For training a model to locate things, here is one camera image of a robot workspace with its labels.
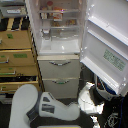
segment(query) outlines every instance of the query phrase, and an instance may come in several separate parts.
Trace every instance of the label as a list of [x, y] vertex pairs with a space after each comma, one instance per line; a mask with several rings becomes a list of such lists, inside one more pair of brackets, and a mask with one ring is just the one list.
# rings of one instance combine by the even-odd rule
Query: label
[[108, 50], [105, 51], [104, 58], [108, 60], [111, 64], [113, 64], [116, 68], [118, 68], [120, 71], [124, 70], [126, 64]]
[[9, 70], [12, 70], [13, 68], [8, 68]]
[[27, 54], [13, 54], [14, 58], [27, 58]]
[[5, 55], [0, 56], [1, 58], [5, 58]]
[[7, 34], [8, 39], [13, 39], [12, 34]]
[[7, 13], [19, 14], [21, 12], [20, 9], [7, 10]]

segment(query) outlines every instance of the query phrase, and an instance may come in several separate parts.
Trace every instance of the white panel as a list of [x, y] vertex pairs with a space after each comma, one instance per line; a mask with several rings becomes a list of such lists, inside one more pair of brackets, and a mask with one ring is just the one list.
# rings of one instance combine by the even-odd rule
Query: white panel
[[37, 52], [40, 51], [42, 45], [42, 37], [40, 34], [40, 25], [42, 24], [39, 11], [39, 3], [37, 4], [35, 0], [25, 0], [27, 11], [30, 19], [30, 24], [32, 28], [32, 32], [34, 35], [34, 40], [36, 43]]
[[81, 62], [117, 94], [125, 95], [128, 91], [128, 2], [92, 0], [86, 14]]

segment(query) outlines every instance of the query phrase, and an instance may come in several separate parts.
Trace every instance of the floor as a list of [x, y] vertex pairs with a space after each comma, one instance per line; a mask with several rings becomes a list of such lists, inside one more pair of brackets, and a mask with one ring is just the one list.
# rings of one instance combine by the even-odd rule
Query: floor
[[[81, 77], [79, 82], [79, 91], [84, 87], [84, 84], [86, 83], [86, 81], [93, 82], [92, 72], [85, 67], [83, 69], [83, 72], [81, 72]], [[77, 102], [77, 99], [61, 99], [60, 101], [68, 105], [71, 102]], [[128, 101], [128, 96], [126, 96], [123, 102], [123, 109], [122, 109], [123, 116], [122, 116], [122, 123], [120, 128], [128, 128], [127, 101]], [[120, 114], [121, 101], [114, 104], [106, 102], [103, 113], [101, 115], [95, 115], [98, 117], [98, 122], [101, 128], [104, 128], [104, 124], [108, 116], [113, 112], [113, 106], [116, 108], [114, 111], [119, 112]], [[10, 120], [10, 111], [11, 111], [11, 105], [3, 105], [0, 103], [0, 128], [8, 128], [9, 120]], [[47, 126], [47, 125], [79, 125], [81, 128], [93, 128], [94, 124], [90, 116], [83, 112], [80, 113], [80, 117], [75, 121], [62, 121], [55, 118], [44, 118], [44, 117], [42, 118], [38, 116], [33, 122], [31, 122], [31, 128], [37, 128], [38, 126]], [[114, 128], [119, 128], [119, 123], [117, 123]]]

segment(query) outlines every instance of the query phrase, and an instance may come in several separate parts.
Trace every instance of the refrigerator shelf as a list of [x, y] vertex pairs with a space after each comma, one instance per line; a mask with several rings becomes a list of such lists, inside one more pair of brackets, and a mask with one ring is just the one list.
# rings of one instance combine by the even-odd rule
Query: refrigerator shelf
[[[62, 20], [70, 20], [70, 19], [73, 19], [73, 20], [76, 20], [78, 19], [77, 17], [63, 17]], [[47, 19], [42, 19], [42, 20], [54, 20], [54, 18], [51, 16], [51, 17], [48, 17]]]
[[38, 13], [76, 13], [79, 9], [63, 9], [63, 10], [39, 10]]
[[78, 29], [80, 26], [79, 25], [70, 25], [70, 26], [60, 26], [60, 27], [53, 27], [51, 26], [50, 29], [54, 30], [64, 30], [64, 29]]

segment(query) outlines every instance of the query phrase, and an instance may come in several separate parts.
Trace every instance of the cable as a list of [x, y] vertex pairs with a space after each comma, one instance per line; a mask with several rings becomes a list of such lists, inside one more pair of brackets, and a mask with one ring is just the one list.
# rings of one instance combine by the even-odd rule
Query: cable
[[118, 127], [118, 128], [120, 128], [121, 120], [122, 120], [122, 108], [123, 108], [123, 101], [124, 101], [124, 97], [122, 98], [122, 103], [121, 103], [121, 116], [120, 116], [120, 123], [119, 123], [119, 127]]
[[104, 128], [106, 127], [106, 124], [108, 124], [110, 128], [114, 128], [114, 126], [118, 123], [118, 121], [115, 122], [115, 120], [118, 120], [118, 113], [112, 113], [108, 117], [106, 123], [104, 124]]

